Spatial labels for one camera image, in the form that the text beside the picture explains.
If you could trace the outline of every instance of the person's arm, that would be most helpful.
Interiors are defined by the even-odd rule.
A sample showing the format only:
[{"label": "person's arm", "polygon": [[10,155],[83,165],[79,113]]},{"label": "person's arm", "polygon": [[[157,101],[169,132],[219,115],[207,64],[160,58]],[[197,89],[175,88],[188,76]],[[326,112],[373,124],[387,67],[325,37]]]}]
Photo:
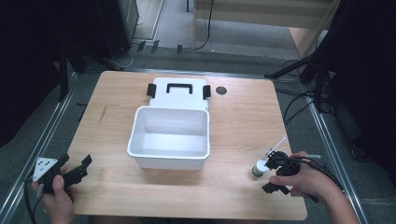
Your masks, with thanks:
[{"label": "person's arm", "polygon": [[[290,157],[298,158],[304,155],[306,152],[302,151]],[[271,176],[270,182],[293,186],[290,190],[291,195],[300,194],[306,197],[309,194],[318,197],[326,206],[331,223],[359,223],[352,205],[337,185],[329,177],[306,164],[301,164],[297,175]]]},{"label": "person's arm", "polygon": [[[34,191],[38,189],[38,183],[33,182]],[[74,206],[71,198],[64,192],[64,179],[60,175],[53,178],[53,194],[44,194],[41,202],[44,209],[49,214],[52,224],[71,224],[74,223]],[[72,197],[76,194],[76,189],[70,188]]]}]

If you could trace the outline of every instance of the lid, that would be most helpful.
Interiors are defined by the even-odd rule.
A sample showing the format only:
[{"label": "lid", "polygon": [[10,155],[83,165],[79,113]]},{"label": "lid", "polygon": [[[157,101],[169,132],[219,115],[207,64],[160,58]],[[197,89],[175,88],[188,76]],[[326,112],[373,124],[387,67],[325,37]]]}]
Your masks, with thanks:
[{"label": "lid", "polygon": [[148,95],[154,107],[208,109],[210,86],[201,78],[156,77],[148,85]]}]

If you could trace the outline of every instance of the white container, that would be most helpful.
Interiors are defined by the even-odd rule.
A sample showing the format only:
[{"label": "white container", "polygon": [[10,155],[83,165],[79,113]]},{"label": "white container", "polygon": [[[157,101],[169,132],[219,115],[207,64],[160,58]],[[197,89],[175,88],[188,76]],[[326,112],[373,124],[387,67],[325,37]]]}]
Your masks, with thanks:
[{"label": "white container", "polygon": [[[185,88],[167,88],[166,93],[169,83],[190,83],[195,96]],[[208,104],[202,97],[205,81],[160,77],[154,84],[155,98],[136,110],[128,154],[142,168],[201,170],[210,153]]]}]

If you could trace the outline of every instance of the wooden table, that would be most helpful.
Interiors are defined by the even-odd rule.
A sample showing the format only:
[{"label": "wooden table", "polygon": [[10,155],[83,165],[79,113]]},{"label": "wooden table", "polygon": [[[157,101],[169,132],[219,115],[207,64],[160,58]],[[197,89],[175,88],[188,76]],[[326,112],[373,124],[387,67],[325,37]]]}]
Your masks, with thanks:
[{"label": "wooden table", "polygon": [[[78,184],[76,213],[135,217],[242,219],[306,218],[302,198],[266,194],[275,172],[254,177],[251,168],[286,136],[270,80],[200,77],[209,99],[211,153],[201,171],[141,169],[127,154],[134,113],[149,103],[155,77],[180,75],[104,72],[69,148],[70,168],[88,154],[93,162]],[[227,89],[225,95],[216,87]],[[285,141],[279,148],[290,154]]]},{"label": "wooden table", "polygon": [[[216,0],[212,20],[289,27],[297,50],[304,57],[315,45],[321,32],[330,25],[339,2],[340,0]],[[210,6],[211,0],[194,2],[193,48],[196,20],[208,20]]]}]

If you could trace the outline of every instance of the black circular hole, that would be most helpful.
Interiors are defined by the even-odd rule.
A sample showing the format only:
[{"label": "black circular hole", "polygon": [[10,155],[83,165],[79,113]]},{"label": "black circular hole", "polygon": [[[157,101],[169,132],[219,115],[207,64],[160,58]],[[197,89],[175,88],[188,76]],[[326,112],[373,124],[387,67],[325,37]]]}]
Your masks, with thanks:
[{"label": "black circular hole", "polygon": [[217,87],[216,92],[220,95],[224,95],[225,93],[227,93],[227,89],[225,89],[224,87]]}]

